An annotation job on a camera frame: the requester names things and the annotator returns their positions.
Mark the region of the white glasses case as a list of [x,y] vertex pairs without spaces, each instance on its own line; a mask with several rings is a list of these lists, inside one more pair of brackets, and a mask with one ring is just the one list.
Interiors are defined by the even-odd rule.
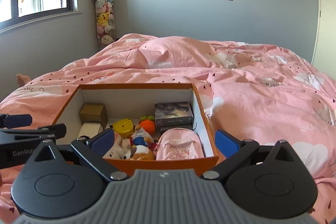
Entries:
[[78,133],[77,137],[93,138],[103,131],[103,126],[100,123],[85,122]]

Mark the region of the white bunny plush striped hat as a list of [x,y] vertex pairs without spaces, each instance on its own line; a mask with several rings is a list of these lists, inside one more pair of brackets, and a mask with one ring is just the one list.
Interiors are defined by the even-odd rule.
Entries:
[[121,137],[115,133],[114,145],[103,156],[104,159],[125,159],[125,155],[131,150],[129,137]]

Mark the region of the gold small box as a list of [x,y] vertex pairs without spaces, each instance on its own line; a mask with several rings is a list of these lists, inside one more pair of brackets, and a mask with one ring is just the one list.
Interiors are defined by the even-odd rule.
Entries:
[[79,112],[79,116],[83,123],[99,123],[103,129],[106,128],[108,123],[106,108],[103,104],[85,103]]

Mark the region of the blue sailor dog plush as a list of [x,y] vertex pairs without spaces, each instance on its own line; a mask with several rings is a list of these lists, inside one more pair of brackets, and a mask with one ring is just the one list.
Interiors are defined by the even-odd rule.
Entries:
[[130,149],[123,154],[122,159],[152,161],[155,160],[156,148],[152,136],[143,127],[137,126],[130,137]]

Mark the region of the yellow duck toy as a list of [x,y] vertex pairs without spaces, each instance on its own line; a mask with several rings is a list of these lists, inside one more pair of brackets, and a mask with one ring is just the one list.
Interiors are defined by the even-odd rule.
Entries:
[[131,118],[121,119],[112,124],[112,129],[123,139],[130,138],[135,132],[135,125]]

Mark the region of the person bare foot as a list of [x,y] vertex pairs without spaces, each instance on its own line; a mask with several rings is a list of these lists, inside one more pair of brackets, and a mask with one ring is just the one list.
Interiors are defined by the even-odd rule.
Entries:
[[23,87],[31,81],[31,78],[29,76],[21,75],[21,74],[17,74],[16,79],[17,79],[17,84],[19,87]]

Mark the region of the pink mini backpack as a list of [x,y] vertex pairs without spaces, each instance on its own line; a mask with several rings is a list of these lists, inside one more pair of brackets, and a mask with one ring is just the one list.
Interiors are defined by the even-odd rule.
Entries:
[[193,130],[167,130],[158,141],[156,160],[190,160],[203,157],[201,140]]

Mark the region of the orange crochet carrot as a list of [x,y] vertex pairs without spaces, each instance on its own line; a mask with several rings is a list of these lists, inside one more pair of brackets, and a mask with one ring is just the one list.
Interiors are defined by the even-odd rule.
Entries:
[[143,116],[139,119],[139,126],[142,127],[150,135],[155,134],[156,125],[154,116]]

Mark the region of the orange cardboard box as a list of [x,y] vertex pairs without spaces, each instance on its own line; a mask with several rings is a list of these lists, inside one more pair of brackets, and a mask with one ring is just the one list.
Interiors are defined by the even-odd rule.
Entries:
[[194,115],[193,130],[202,142],[204,158],[176,161],[131,161],[109,159],[108,163],[128,175],[137,169],[171,170],[193,169],[197,175],[213,168],[219,155],[214,143],[209,120],[205,114],[201,94],[193,84],[97,84],[80,85],[68,98],[56,116],[54,123],[63,123],[67,127],[65,137],[57,144],[70,144],[79,135],[82,127],[80,110],[86,103],[105,106],[108,122],[130,118],[134,123],[144,115],[154,115],[154,106],[165,102],[190,102]]

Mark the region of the dark card deck box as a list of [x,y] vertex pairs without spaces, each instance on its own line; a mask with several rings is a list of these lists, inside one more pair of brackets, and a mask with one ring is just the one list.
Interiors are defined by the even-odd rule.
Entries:
[[157,127],[191,124],[194,121],[189,102],[166,102],[155,104],[155,125]]

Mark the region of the grey flat box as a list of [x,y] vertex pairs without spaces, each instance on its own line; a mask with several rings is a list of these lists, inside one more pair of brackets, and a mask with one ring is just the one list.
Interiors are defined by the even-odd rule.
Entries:
[[180,124],[180,125],[162,126],[160,127],[159,132],[160,134],[163,134],[167,130],[177,129],[177,128],[193,130],[193,125],[192,124]]

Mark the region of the white door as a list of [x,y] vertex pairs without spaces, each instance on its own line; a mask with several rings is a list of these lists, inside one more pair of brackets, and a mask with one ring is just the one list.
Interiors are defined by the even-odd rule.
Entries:
[[335,78],[335,0],[318,0],[317,36],[311,63]]

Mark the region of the plush toy tube holder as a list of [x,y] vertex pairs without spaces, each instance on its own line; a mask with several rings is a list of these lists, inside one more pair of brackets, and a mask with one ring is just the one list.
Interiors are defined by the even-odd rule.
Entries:
[[99,50],[116,40],[114,23],[114,0],[94,0],[96,35]]

